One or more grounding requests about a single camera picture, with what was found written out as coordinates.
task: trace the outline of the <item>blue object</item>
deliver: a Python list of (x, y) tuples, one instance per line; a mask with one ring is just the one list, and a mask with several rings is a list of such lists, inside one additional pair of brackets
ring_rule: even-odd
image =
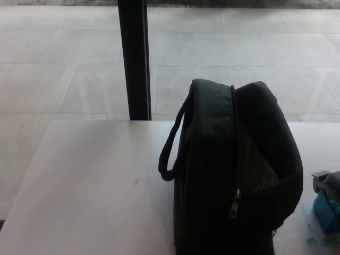
[(319, 191), (314, 203), (316, 214), (325, 234), (340, 233), (340, 205), (336, 201), (327, 201), (322, 190)]

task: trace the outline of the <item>zipper pull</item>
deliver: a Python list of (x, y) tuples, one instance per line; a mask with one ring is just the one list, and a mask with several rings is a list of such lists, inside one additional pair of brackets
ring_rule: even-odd
[(235, 192), (232, 207), (231, 207), (230, 212), (229, 212), (229, 218), (232, 219), (232, 220), (237, 219), (237, 211), (239, 209), (240, 199), (241, 199), (241, 192), (240, 192), (240, 189), (237, 189), (236, 192)]

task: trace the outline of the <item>small bag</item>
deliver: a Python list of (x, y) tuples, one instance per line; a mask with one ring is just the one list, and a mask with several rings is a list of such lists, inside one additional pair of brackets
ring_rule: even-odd
[[(184, 116), (177, 159), (167, 170)], [(273, 234), (302, 193), (301, 158), (262, 82), (234, 89), (193, 80), (159, 158), (175, 179), (177, 255), (274, 254)]]
[(313, 210), (323, 232), (340, 233), (340, 171), (322, 171), (312, 174), (313, 188), (318, 194)]

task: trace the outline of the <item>fabric strap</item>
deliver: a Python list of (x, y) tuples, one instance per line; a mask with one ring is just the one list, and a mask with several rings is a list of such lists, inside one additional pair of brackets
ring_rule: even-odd
[(162, 179), (164, 181), (167, 181), (167, 182), (175, 179), (175, 177), (179, 173), (180, 167), (181, 167), (181, 165), (182, 165), (182, 163), (185, 159), (186, 149), (185, 149), (185, 146), (184, 146), (184, 148), (182, 148), (181, 151), (179, 151), (173, 168), (171, 170), (168, 170), (168, 161), (169, 161), (172, 145), (174, 143), (177, 131), (181, 126), (181, 121), (182, 121), (183, 115), (185, 113), (185, 110), (186, 110), (186, 107), (187, 107), (187, 104), (188, 104), (188, 101), (189, 101), (189, 96), (186, 98), (186, 100), (184, 101), (180, 111), (178, 112), (175, 124), (172, 127), (170, 134), (169, 134), (169, 137), (166, 140), (165, 145), (163, 147), (163, 150), (161, 151), (161, 154), (159, 156), (158, 171), (159, 171)]

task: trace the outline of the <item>table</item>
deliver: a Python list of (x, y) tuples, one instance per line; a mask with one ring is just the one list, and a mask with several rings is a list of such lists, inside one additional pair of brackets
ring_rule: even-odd
[[(172, 125), (51, 122), (0, 232), (0, 254), (175, 254), (173, 182), (157, 170)], [(304, 164), (304, 191), (274, 238), (276, 254), (334, 255), (340, 239), (327, 239), (311, 211), (310, 174), (339, 169), (340, 124), (290, 127)]]

